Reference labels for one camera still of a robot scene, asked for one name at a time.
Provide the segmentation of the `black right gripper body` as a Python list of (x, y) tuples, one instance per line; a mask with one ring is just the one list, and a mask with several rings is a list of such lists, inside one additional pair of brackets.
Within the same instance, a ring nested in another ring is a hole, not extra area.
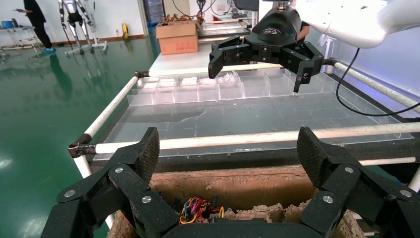
[(271, 9), (244, 38), (249, 60), (285, 62), (296, 47), (301, 23), (297, 10), (290, 6)]

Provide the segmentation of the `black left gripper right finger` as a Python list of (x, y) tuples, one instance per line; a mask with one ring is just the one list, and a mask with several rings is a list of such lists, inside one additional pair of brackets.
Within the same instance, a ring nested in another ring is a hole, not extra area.
[(331, 237), (346, 211), (359, 214), (382, 238), (420, 235), (420, 196), (366, 169), (346, 149), (321, 142), (308, 127), (297, 139), (298, 158), (318, 189), (301, 222), (321, 237)]

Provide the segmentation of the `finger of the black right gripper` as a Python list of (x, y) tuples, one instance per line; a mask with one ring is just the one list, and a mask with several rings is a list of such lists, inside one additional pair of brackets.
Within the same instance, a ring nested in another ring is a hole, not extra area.
[(209, 58), (208, 75), (211, 79), (215, 79), (224, 66), (251, 62), (252, 47), (248, 36), (235, 35), (212, 44)]
[(311, 77), (320, 73), (324, 55), (310, 42), (305, 41), (298, 48), (283, 48), (280, 51), (280, 64), (296, 74), (294, 93), (300, 86), (309, 84)]

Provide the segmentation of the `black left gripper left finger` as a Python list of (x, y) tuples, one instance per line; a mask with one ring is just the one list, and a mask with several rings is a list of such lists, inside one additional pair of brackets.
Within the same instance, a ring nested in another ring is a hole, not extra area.
[(140, 142), (117, 149), (102, 169), (63, 189), (41, 236), (91, 238), (120, 211), (141, 237), (163, 237), (178, 224), (178, 216), (150, 188), (158, 157), (158, 130), (150, 127)]

